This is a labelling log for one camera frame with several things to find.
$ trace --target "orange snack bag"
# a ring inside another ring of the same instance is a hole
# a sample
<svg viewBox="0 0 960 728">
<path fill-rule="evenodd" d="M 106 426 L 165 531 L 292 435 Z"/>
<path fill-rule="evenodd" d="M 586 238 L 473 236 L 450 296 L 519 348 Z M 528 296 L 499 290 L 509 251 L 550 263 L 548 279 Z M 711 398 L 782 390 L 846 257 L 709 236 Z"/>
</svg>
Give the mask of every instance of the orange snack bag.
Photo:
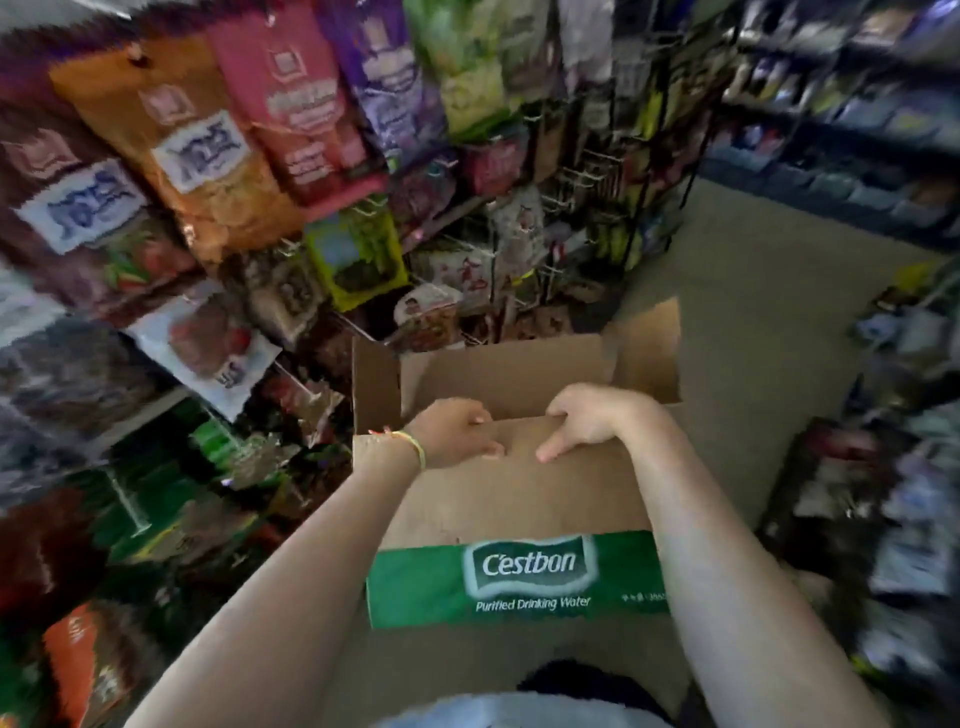
<svg viewBox="0 0 960 728">
<path fill-rule="evenodd" d="M 200 36 L 146 40 L 56 65 L 57 93 L 156 190 L 201 260 L 274 245 L 302 227 Z"/>
</svg>

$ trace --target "green snack bag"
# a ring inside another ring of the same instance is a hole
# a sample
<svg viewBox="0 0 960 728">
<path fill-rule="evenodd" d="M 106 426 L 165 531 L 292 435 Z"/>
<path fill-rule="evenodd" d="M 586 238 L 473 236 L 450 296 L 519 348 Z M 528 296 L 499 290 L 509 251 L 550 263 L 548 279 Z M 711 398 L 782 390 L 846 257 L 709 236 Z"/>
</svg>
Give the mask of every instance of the green snack bag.
<svg viewBox="0 0 960 728">
<path fill-rule="evenodd" d="M 341 311 L 408 282 L 393 217 L 385 206 L 365 207 L 348 207 L 303 230 L 321 282 Z"/>
<path fill-rule="evenodd" d="M 404 0 L 418 55 L 437 79 L 454 141 L 510 115 L 499 59 L 500 0 Z"/>
</svg>

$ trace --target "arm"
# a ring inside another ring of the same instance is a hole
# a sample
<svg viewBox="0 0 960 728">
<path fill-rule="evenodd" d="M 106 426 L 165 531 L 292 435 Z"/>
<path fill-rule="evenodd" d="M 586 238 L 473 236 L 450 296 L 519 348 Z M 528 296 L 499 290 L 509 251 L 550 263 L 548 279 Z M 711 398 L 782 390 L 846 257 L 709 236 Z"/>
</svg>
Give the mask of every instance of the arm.
<svg viewBox="0 0 960 728">
<path fill-rule="evenodd" d="M 653 525 L 670 612 L 721 728 L 888 725 L 806 600 L 733 511 L 663 407 L 634 392 L 577 384 L 538 450 L 623 441 Z"/>
<path fill-rule="evenodd" d="M 428 467 L 443 468 L 502 452 L 473 427 L 489 420 L 479 402 L 439 400 L 406 431 Z M 383 534 L 419 472 L 411 443 L 381 438 L 183 650 L 127 728 L 305 725 Z"/>
</svg>

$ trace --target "product label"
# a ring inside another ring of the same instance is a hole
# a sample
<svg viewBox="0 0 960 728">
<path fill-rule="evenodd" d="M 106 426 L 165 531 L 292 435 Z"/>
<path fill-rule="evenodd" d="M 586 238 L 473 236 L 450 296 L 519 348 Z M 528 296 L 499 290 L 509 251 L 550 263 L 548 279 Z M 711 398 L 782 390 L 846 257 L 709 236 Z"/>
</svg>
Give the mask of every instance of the product label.
<svg viewBox="0 0 960 728">
<path fill-rule="evenodd" d="M 464 552 L 467 594 L 559 596 L 582 591 L 598 576 L 590 536 L 553 541 L 494 541 Z"/>
<path fill-rule="evenodd" d="M 49 180 L 60 170 L 80 164 L 66 139 L 50 129 L 37 129 L 36 136 L 21 142 L 0 143 L 17 171 L 36 180 Z"/>
<path fill-rule="evenodd" d="M 649 531 L 381 551 L 367 600 L 374 627 L 668 611 Z"/>
<path fill-rule="evenodd" d="M 16 214 L 63 255 L 116 230 L 146 204 L 120 162 L 105 159 L 51 184 Z"/>
<path fill-rule="evenodd" d="M 301 131 L 329 126 L 340 116 L 337 80 L 306 81 L 270 94 L 267 112 L 279 123 Z"/>
<path fill-rule="evenodd" d="M 170 134 L 153 152 L 170 184 L 186 194 L 228 175 L 251 149 L 224 109 Z"/>
</svg>

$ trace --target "pink snack bag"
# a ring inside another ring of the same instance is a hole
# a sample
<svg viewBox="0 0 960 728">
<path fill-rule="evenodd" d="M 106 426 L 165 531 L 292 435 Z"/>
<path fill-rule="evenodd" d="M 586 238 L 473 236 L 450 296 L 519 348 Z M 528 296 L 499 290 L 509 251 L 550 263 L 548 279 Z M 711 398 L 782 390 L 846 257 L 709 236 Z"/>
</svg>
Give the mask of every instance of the pink snack bag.
<svg viewBox="0 0 960 728">
<path fill-rule="evenodd" d="M 340 70 L 307 3 L 226 18 L 207 29 L 230 94 L 302 204 L 343 188 L 367 158 Z"/>
</svg>

